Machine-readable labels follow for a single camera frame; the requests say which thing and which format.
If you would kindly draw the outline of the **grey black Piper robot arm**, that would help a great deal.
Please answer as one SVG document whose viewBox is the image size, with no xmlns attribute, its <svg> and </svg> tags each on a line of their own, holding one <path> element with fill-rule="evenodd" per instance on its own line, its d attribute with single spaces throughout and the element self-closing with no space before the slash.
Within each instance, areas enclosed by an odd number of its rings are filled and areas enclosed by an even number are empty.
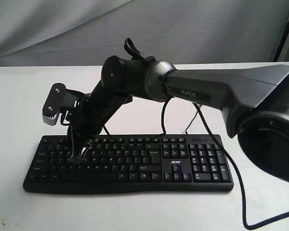
<svg viewBox="0 0 289 231">
<path fill-rule="evenodd" d="M 80 97 L 71 116 L 67 135 L 75 154 L 132 97 L 156 102 L 176 97 L 221 111 L 227 135 L 238 138 L 247 158 L 289 182 L 289 65 L 179 70 L 143 57 L 130 38 L 124 49 L 131 59 L 107 58 L 101 80 Z"/>
</svg>

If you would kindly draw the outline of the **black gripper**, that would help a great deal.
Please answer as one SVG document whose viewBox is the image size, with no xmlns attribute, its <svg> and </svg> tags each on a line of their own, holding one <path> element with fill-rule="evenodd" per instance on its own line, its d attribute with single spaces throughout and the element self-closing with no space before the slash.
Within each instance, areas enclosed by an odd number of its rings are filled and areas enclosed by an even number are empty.
<svg viewBox="0 0 289 231">
<path fill-rule="evenodd" d="M 78 165 L 84 161 L 94 145 L 94 141 L 85 140 L 100 134 L 103 126 L 119 108 L 130 102 L 132 96 L 107 92 L 92 92 L 81 100 L 79 107 L 72 113 L 67 130 L 68 142 L 71 143 L 70 163 Z M 78 152 L 75 144 L 81 143 Z"/>
</svg>

